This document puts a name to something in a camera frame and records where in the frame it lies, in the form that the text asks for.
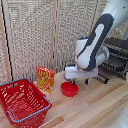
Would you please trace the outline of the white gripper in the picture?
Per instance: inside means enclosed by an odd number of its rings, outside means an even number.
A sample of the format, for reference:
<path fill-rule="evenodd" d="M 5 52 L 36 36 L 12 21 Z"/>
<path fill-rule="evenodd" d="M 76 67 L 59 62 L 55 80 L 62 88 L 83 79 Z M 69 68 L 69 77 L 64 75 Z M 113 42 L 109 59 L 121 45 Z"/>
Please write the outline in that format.
<path fill-rule="evenodd" d="M 72 85 L 75 86 L 75 80 L 76 78 L 92 78 L 96 77 L 98 75 L 98 69 L 94 68 L 91 71 L 84 71 L 84 70 L 78 70 L 76 65 L 70 65 L 65 67 L 65 79 L 71 80 L 72 79 Z M 89 84 L 89 79 L 85 80 L 85 84 Z"/>

